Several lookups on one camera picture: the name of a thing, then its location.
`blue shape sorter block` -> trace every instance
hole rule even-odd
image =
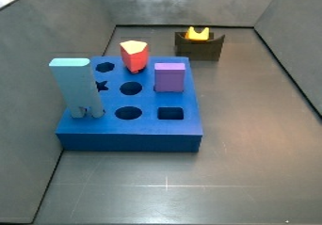
[[[185,63],[183,92],[157,92],[155,63]],[[121,56],[91,58],[106,114],[75,119],[67,109],[57,128],[66,150],[190,152],[199,150],[203,127],[187,57],[150,56],[131,74]]]

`star-shaped hole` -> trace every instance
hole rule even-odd
[[[97,90],[98,92],[102,92],[103,90],[109,90],[109,88],[106,87],[107,81],[103,82],[98,82],[97,81]]]

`circular hole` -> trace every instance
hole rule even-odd
[[[115,64],[110,62],[99,63],[97,65],[97,71],[99,72],[109,72],[115,68]]]
[[[135,95],[142,91],[142,85],[138,82],[127,82],[121,86],[119,90],[125,95]]]
[[[117,111],[117,117],[123,120],[134,120],[142,115],[142,110],[133,106],[126,106]]]

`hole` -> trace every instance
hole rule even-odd
[[[158,109],[159,120],[183,120],[183,109],[181,107],[161,107]]]
[[[126,106],[117,111],[117,117],[123,120],[134,120],[142,115],[142,110],[133,106]]]
[[[97,71],[99,72],[109,72],[115,68],[115,64],[110,62],[99,63],[97,65]]]
[[[106,87],[107,81],[103,82],[98,82],[97,81],[97,90],[98,92],[103,91],[103,90],[109,90],[109,88]]]
[[[142,91],[142,85],[138,82],[127,82],[121,86],[119,90],[125,95],[135,95]]]

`red pentagon block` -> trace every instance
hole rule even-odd
[[[147,43],[129,40],[121,44],[121,56],[127,69],[137,73],[145,69],[149,59]]]

